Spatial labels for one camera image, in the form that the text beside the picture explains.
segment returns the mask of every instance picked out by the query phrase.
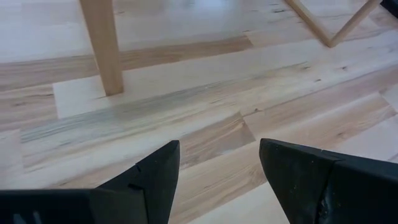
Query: light wood flooring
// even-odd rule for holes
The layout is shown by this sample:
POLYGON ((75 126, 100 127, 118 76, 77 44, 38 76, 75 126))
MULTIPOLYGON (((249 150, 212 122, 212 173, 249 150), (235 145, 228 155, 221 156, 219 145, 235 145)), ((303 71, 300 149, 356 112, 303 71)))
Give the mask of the light wood flooring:
MULTIPOLYGON (((362 0, 303 0, 332 32, 362 0)), ((398 162, 398 20, 323 46, 282 0, 116 0, 105 97, 78 1, 0 2, 0 188, 96 187, 172 139, 169 223, 288 223, 261 138, 398 162)))

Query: wooden furniture leg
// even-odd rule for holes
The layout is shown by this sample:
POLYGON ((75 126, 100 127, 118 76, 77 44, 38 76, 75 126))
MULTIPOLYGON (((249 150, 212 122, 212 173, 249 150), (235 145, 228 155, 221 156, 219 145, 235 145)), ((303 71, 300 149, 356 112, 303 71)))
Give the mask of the wooden furniture leg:
POLYGON ((112 0, 80 0, 106 96, 123 92, 112 0))
POLYGON ((382 0, 368 0, 361 9, 341 28, 334 37, 322 23, 300 2, 300 0, 285 0, 286 3, 307 23, 312 32, 328 47, 340 43, 382 0))

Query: wooden frame crossbar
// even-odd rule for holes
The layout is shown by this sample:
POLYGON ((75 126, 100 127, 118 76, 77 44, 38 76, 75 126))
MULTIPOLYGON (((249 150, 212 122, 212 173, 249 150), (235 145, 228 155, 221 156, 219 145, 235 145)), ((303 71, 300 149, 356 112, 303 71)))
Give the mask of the wooden frame crossbar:
POLYGON ((338 45, 378 4, 380 4, 382 0, 368 0, 334 36, 331 36, 331 33, 299 0, 285 1, 307 23, 312 32, 326 46, 334 47, 338 45))

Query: wooden table leg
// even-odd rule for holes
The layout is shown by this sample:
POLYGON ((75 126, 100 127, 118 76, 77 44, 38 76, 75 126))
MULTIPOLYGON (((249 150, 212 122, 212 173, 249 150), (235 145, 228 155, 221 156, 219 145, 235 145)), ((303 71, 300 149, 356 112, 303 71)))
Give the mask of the wooden table leg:
POLYGON ((112 0, 80 0, 95 60, 107 96, 123 92, 112 0))

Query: wooden floor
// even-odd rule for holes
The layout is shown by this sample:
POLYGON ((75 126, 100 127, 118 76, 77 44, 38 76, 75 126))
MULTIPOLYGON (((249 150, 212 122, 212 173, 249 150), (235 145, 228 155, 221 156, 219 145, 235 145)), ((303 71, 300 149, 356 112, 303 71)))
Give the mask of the wooden floor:
MULTIPOLYGON (((302 1, 331 32, 362 0, 302 1)), ((0 2, 0 188, 96 187, 171 139, 169 223, 288 223, 261 138, 398 162, 398 20, 333 49, 282 0, 116 0, 105 97, 78 2, 0 2)))

